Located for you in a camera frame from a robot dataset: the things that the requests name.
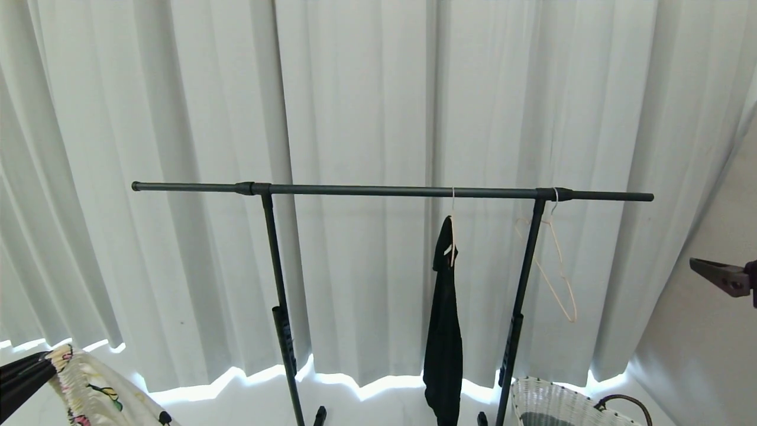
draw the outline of wall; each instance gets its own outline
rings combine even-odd
[[[631,362],[678,424],[754,425],[757,309],[689,269],[689,257],[757,258],[757,120],[690,237]]]
[[[0,364],[21,356],[45,350],[41,342],[27,345],[22,350],[5,347],[0,349]],[[140,377],[134,371],[128,348],[113,351],[107,345],[90,348],[91,353],[125,377],[139,385]],[[342,374],[314,374],[306,365],[298,374],[299,390],[306,416],[306,424],[312,424],[318,405],[328,409],[326,426],[420,426],[436,424],[433,414],[425,404],[422,382],[419,377],[385,377],[373,384],[357,388]],[[387,385],[399,386],[385,390]],[[598,384],[589,380],[587,388],[575,388],[590,396],[610,393],[626,393],[640,399],[652,413],[655,426],[675,426],[652,398],[627,374]],[[278,366],[250,377],[235,374],[232,370],[213,384],[203,387],[168,390],[153,393],[152,397],[180,421],[182,426],[206,424],[294,424],[283,367]],[[486,411],[490,423],[494,423],[499,395],[492,389],[463,384],[460,409],[460,425],[475,425],[475,416]],[[625,401],[611,401],[608,406],[641,419],[638,409]],[[32,399],[15,412],[3,426],[65,426],[63,404],[52,388],[43,387]]]

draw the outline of white wicker basket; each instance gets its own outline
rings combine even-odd
[[[606,409],[607,401],[618,398],[639,405],[647,425],[652,426],[646,407],[626,395],[609,395],[594,402],[578,392],[535,377],[519,378],[510,391],[518,426],[639,426],[639,423]]]

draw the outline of black garment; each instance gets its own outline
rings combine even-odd
[[[452,221],[447,216],[434,253],[436,285],[423,363],[426,402],[434,409],[438,426],[457,424],[463,387],[463,338],[457,320],[455,268],[450,266],[452,253],[444,254],[451,245]]]

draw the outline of brown handle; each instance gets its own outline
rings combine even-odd
[[[631,401],[632,403],[639,406],[641,411],[644,412],[644,418],[646,419],[646,426],[652,426],[652,416],[650,415],[650,411],[646,409],[644,404],[641,403],[640,400],[633,398],[628,395],[621,395],[621,394],[615,394],[615,395],[608,395],[604,398],[600,399],[600,401],[594,406],[595,409],[598,409],[600,411],[605,411],[607,409],[607,401],[610,401],[611,399],[625,399],[627,401]]]

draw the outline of white curtain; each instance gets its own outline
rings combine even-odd
[[[0,2],[0,331],[124,342],[151,390],[279,363],[260,200],[132,180],[653,192],[556,208],[575,324],[531,272],[519,373],[610,377],[753,112],[756,39],[749,0]],[[451,200],[275,204],[301,364],[418,374]],[[485,386],[531,206],[455,201],[464,369]],[[556,257],[543,228],[569,303]]]

